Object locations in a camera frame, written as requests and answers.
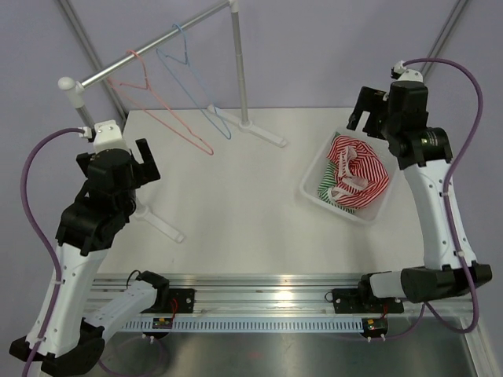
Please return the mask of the red striped tank top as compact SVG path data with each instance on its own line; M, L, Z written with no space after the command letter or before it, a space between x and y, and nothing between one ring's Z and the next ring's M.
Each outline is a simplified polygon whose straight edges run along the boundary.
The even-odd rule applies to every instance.
M390 176L372 147L359 139L336 134L327 163L336 164L337 183L331 189L332 199L355 211L368 207L390 183Z

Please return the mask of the green striped tank top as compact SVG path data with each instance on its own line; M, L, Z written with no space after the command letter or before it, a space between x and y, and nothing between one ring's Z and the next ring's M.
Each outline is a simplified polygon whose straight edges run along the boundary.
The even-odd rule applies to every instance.
M325 168L325 172L318 186L318 198L321 199L323 202L332 205L333 207L341 209L349 214L353 214L355 212L354 208L341 206L337 204L330 196L331 189L337 183L336 178L337 178L336 164L333 163L332 161L328 161L327 166Z

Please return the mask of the pink wire hanger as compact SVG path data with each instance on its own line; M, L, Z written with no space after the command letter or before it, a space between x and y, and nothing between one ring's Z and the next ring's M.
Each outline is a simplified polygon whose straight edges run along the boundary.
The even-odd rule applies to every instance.
M141 69L143 72L143 83L135 84L132 82L123 82L112 77L107 78L107 83L111 86L111 88L117 92L120 96L126 98L131 104L133 104L138 110L144 112L150 118L156 120L159 124L164 126L170 132L180 137L186 143L192 145L196 149L200 150L202 153L213 156L215 154L214 149L208 144L200 135L195 133L192 128L187 124L187 122L180 116L176 111L174 111L168 103L153 89L152 84L149 80L149 73L146 67L145 60L134 50L129 49L127 51L130 55L133 56L135 60L138 60L141 64ZM165 120L162 120L159 116L155 115L153 110L146 108L143 104L136 101L133 97L131 97L127 93L127 89L132 90L140 90L142 92L148 93L151 97L153 97L157 104L161 105L161 109L167 111L174 120L182 126L185 130L185 133L173 127L170 123Z

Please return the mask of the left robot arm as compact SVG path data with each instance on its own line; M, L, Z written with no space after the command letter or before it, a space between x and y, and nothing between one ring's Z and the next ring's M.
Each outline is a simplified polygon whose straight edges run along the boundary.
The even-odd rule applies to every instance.
M160 179L146 139L129 148L83 153L76 160L86 180L57 229L54 279L41 317L9 352L25 364L38 361L49 376L84 375L99 361L106 343L139 313L164 311L170 302L168 279L144 271L122 293L91 314L85 304L94 278L116 234L136 209L136 191Z

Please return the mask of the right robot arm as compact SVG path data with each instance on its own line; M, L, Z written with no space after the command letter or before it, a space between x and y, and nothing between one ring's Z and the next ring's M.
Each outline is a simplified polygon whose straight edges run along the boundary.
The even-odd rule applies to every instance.
M403 299L430 302L466 295L492 280L488 264L476 260L465 238L448 171L453 153L446 131L429 127L428 88L420 81L394 81L387 92L362 87L347 128L385 140L413 194L424 243L424 264L362 275L358 286L333 290L337 313L403 311Z

